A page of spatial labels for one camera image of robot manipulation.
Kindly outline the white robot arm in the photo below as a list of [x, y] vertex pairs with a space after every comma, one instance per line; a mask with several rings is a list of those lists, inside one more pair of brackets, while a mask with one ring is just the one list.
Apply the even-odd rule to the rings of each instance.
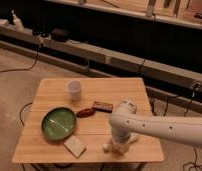
[[132, 133], [166, 139], [202, 149], [202, 117], [142, 116], [130, 100], [122, 100], [109, 115], [112, 137], [125, 143]]

